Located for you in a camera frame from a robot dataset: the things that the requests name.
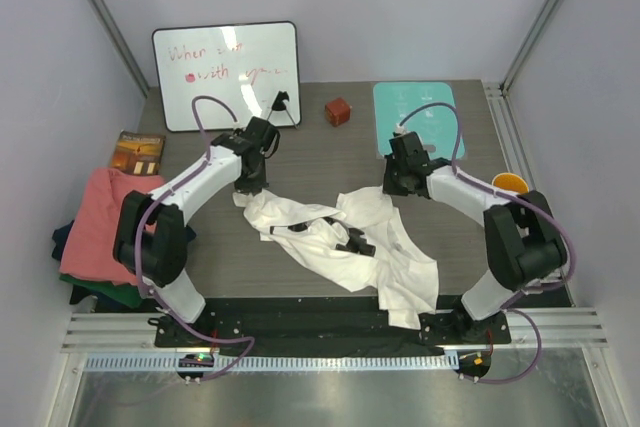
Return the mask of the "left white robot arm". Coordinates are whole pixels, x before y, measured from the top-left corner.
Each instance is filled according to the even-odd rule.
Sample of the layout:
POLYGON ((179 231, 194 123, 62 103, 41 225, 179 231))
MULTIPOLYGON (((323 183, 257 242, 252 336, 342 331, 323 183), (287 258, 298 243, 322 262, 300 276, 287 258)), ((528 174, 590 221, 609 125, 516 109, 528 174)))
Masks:
POLYGON ((213 322, 202 314, 204 297, 186 272, 188 223, 229 185, 242 194, 266 188, 266 160, 279 141, 275 126, 253 117, 246 127, 213 139, 205 154, 170 182, 148 194, 132 191, 123 200, 113 257, 135 275, 143 295, 154 296, 180 320, 178 333, 190 345, 205 344, 213 322))

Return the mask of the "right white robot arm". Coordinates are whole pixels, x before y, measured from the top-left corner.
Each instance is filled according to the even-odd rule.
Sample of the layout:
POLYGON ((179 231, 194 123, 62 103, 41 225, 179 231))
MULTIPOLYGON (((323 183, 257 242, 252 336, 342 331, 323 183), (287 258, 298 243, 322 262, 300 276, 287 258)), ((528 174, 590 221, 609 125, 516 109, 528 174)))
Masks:
POLYGON ((415 132, 396 133, 389 144, 385 193, 445 204, 483 228, 487 270, 449 314, 460 340, 477 340, 505 306, 538 290, 539 281, 572 259, 542 193, 516 194, 466 175, 445 158, 432 159, 415 132))

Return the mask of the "white t shirt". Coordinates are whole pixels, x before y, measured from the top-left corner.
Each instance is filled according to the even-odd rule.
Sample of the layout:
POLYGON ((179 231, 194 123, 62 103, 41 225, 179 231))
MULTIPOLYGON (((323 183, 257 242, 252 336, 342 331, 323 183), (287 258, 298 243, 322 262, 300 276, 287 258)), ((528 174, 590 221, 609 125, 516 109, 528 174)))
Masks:
POLYGON ((235 193, 233 201, 261 240, 279 244, 301 266, 350 292, 374 288, 390 326, 418 330, 419 316, 436 312, 437 261, 414 244, 380 187, 342 193, 334 207, 267 190, 235 193))

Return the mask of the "red brown cube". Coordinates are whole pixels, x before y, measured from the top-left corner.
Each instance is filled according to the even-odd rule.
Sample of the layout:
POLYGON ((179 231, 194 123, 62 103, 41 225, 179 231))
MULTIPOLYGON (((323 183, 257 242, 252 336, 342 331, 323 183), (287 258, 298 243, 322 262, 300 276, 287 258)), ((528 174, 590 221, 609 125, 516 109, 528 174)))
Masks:
POLYGON ((338 127, 351 118, 351 105, 342 97, 329 101, 324 107, 326 120, 333 127, 338 127))

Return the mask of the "small white whiteboard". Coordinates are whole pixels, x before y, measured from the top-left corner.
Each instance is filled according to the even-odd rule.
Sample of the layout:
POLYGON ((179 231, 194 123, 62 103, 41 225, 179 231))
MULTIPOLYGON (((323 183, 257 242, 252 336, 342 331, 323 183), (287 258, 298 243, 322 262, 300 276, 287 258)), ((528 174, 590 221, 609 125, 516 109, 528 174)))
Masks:
MULTIPOLYGON (((286 91, 301 123, 297 29, 291 21, 157 29, 152 34, 165 124, 171 132, 223 130, 266 119, 286 91)), ((285 113, 270 120, 292 127, 285 113)))

